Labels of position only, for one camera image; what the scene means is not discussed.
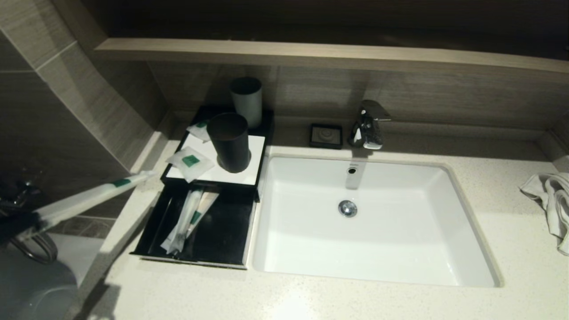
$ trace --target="soap dish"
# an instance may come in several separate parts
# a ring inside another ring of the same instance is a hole
[[[316,148],[342,149],[342,127],[337,125],[310,125],[310,142]]]

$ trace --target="gray cup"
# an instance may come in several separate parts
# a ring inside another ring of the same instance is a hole
[[[250,129],[261,124],[262,84],[253,77],[236,78],[231,81],[231,97],[238,114],[245,117]]]

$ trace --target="white speckled countertop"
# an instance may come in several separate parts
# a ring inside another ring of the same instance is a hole
[[[518,190],[531,174],[556,172],[535,144],[405,135],[386,141],[393,147],[370,161],[438,163],[452,170],[497,269],[499,288],[266,273],[254,270],[251,259],[246,271],[145,261],[128,254],[138,237],[119,253],[125,234],[162,188],[155,177],[134,191],[91,270],[93,286],[104,262],[118,255],[97,286],[99,294],[90,297],[89,319],[569,319],[569,259],[557,252],[543,211]],[[178,143],[168,142],[158,172]],[[349,150],[286,146],[272,146],[270,154],[352,156]],[[83,295],[90,285],[82,287]]]

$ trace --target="black cup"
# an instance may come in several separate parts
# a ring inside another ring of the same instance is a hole
[[[231,172],[247,169],[251,161],[247,119],[237,113],[222,113],[208,123],[208,134],[212,140],[219,165]]]

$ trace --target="green label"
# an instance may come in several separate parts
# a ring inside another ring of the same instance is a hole
[[[201,213],[199,213],[197,211],[194,212],[193,216],[192,216],[192,221],[190,221],[189,223],[190,224],[196,224],[196,221],[200,218],[200,216],[201,216]]]
[[[111,184],[114,184],[114,186],[117,188],[120,186],[124,186],[125,184],[129,184],[129,183],[130,183],[130,180],[128,180],[128,179],[120,179],[120,180],[117,180],[115,182],[111,182]]]
[[[198,123],[196,126],[197,126],[198,128],[203,128],[203,127],[205,127],[205,126],[207,126],[207,125],[208,125],[208,121],[205,120],[205,121],[202,121],[202,122]]]
[[[191,167],[196,163],[200,162],[200,160],[196,158],[194,155],[189,155],[187,157],[182,158],[182,162],[184,162],[186,166]]]

